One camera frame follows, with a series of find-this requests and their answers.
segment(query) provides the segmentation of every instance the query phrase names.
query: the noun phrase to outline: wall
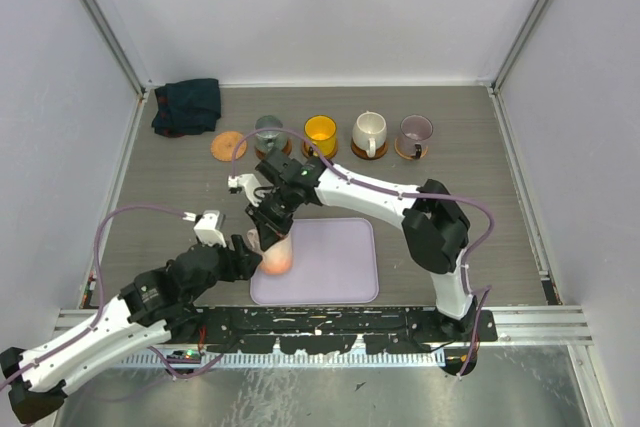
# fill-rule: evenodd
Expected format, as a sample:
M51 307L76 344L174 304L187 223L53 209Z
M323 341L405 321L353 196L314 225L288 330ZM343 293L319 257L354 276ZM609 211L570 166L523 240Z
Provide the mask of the wall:
M494 79L534 0L100 0L163 84Z
M78 0L0 5L1 351L75 307L136 95Z
M640 0L554 0L503 89L564 299L640 418Z

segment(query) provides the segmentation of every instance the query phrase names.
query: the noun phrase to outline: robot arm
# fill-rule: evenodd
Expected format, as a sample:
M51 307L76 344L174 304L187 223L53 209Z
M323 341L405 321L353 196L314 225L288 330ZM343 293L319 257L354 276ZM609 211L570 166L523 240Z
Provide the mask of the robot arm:
M222 221L220 212L205 212L194 227L198 244L164 267L136 276L105 305L89 333L47 360L37 362L87 330L98 314L40 347L2 352L6 378L36 364L11 383L9 400L18 419L27 424L46 417L88 380L141 349L170 339L187 341L200 323L193 301L218 281L250 279L262 261L240 235L231 236L229 248Z
M344 207L384 220L402 230L412 259L431 275L436 290L436 308L445 317L443 327L452 336L466 332L475 315L476 300L467 283L466 266L461 259L469 242L469 219L453 201L391 196L358 185L363 181L381 190L404 193L449 194L435 180L423 186L398 185L372 179L334 165L345 178L326 168L320 159L310 158L304 165L280 151L271 151L258 164L274 189L256 200L255 176L230 178L232 192L244 190L250 205L246 212L256 225L260 246L266 251L283 238L293 224L293 214L302 204Z

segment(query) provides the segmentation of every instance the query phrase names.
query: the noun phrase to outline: folded cloth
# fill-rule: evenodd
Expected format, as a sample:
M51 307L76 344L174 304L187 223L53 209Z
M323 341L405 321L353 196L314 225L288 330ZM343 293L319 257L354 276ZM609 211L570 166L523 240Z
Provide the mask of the folded cloth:
M158 113L151 126L165 137L199 135L216 130L222 115L216 79L185 80L156 89Z

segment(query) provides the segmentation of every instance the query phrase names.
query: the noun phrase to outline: white mug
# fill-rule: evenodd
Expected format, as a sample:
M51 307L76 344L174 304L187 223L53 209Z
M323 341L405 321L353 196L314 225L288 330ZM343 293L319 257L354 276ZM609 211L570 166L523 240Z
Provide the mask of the white mug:
M247 232L247 239L251 248L262 255L260 269L269 275L280 275L288 272L293 266L293 242L291 233L284 239L269 247L266 252L260 248L260 237L256 229Z
M387 140L387 122L376 112L360 114L353 126L353 143L372 158Z

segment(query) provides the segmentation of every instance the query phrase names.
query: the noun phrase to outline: pink tray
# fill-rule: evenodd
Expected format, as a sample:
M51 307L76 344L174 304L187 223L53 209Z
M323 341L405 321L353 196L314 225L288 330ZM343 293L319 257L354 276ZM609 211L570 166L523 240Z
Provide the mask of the pink tray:
M378 296L373 228L365 219L296 220L293 267L283 275L258 270L251 298L259 305L363 304Z

